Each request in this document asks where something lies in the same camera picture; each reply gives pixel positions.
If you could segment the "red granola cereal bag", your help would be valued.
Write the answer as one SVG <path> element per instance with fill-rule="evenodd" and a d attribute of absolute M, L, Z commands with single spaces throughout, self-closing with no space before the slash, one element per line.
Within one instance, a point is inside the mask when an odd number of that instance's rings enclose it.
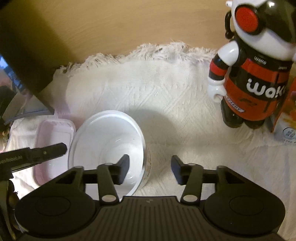
<path fill-rule="evenodd" d="M 274 138 L 295 145 L 295 78 L 290 84 L 278 112 L 271 118 Z"/>

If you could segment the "pink plastic tray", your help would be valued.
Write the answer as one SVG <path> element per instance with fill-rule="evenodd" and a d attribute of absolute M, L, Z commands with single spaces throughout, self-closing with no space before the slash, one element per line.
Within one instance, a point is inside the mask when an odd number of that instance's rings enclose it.
<path fill-rule="evenodd" d="M 39 124 L 36 148 L 43 148 L 51 160 L 33 167 L 34 182 L 41 186 L 68 169 L 68 153 L 76 132 L 72 121 L 49 118 Z"/>

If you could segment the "red white robot figure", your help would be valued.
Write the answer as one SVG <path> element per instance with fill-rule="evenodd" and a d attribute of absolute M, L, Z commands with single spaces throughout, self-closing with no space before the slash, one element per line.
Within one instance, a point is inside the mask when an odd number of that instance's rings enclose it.
<path fill-rule="evenodd" d="M 295 1 L 227 1 L 225 36 L 211 60 L 208 96 L 230 128 L 260 128 L 276 110 L 295 63 Z"/>

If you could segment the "white plastic bowl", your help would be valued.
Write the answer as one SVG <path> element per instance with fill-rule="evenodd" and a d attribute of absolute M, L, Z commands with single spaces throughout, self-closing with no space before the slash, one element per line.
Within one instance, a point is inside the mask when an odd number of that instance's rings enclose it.
<path fill-rule="evenodd" d="M 79 127 L 70 145 L 68 168 L 92 170 L 101 164 L 114 164 L 124 154 L 129 156 L 130 166 L 124 182 L 115 188 L 119 198 L 132 196 L 145 186 L 151 161 L 137 122 L 121 111 L 106 110 Z"/>

